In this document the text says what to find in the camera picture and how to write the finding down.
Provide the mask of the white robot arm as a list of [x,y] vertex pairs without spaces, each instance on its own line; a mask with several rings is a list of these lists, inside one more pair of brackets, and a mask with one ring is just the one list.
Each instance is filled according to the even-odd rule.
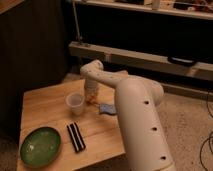
[[144,77],[108,72],[100,60],[80,69],[86,80],[115,89],[114,104],[131,171],[176,171],[156,110],[164,90]]

